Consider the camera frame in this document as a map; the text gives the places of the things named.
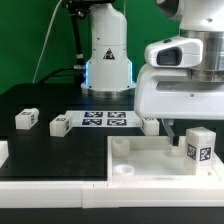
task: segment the circular hole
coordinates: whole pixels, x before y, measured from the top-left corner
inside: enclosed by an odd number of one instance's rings
[[[113,170],[114,175],[134,175],[134,167],[129,166],[129,165],[118,165],[114,167]]]

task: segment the black and white pattern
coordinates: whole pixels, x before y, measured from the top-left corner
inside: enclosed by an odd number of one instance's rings
[[[187,155],[192,159],[196,160],[196,148],[188,144]]]
[[[58,118],[56,121],[60,121],[60,122],[64,122],[66,120],[66,118]]]
[[[103,117],[103,112],[85,112],[85,117]]]
[[[210,160],[211,154],[212,154],[211,147],[201,149],[200,150],[200,161]]]
[[[69,129],[69,121],[67,121],[67,122],[65,123],[65,130],[68,131],[68,129]]]
[[[30,115],[30,114],[31,114],[31,112],[23,112],[21,115],[27,116],[27,115]]]
[[[101,126],[102,119],[84,119],[82,121],[83,126]]]
[[[108,112],[108,117],[110,118],[125,118],[126,113],[125,112]]]
[[[127,126],[126,119],[108,119],[107,120],[108,126]]]
[[[34,114],[31,116],[31,124],[33,124],[35,122],[34,120]]]

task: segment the green background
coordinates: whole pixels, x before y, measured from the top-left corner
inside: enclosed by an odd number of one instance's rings
[[[47,28],[58,0],[10,0],[0,5],[0,93],[20,83],[31,83]],[[124,12],[124,0],[113,6]],[[135,79],[144,62],[144,49],[152,42],[178,34],[179,24],[163,16],[154,0],[127,0],[128,57]],[[90,18],[79,21],[85,59],[91,56]],[[38,72],[39,80],[53,70],[75,64],[75,43],[68,11],[57,13]]]

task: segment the white cube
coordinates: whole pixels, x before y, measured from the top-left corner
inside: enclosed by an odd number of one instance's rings
[[[187,130],[186,165],[192,174],[208,173],[212,170],[215,138],[216,133],[204,127]]]
[[[141,118],[141,129],[146,136],[159,135],[159,121],[155,118]]]
[[[50,136],[64,137],[72,129],[72,117],[59,115],[50,122]]]
[[[29,130],[38,121],[39,110],[25,109],[15,116],[16,129]]]

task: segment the white robot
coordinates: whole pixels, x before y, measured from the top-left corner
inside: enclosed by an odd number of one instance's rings
[[[111,4],[91,8],[92,57],[82,92],[106,98],[134,93],[132,62],[127,58],[127,21]]]
[[[224,1],[156,0],[179,36],[147,46],[136,87],[140,117],[224,119]]]

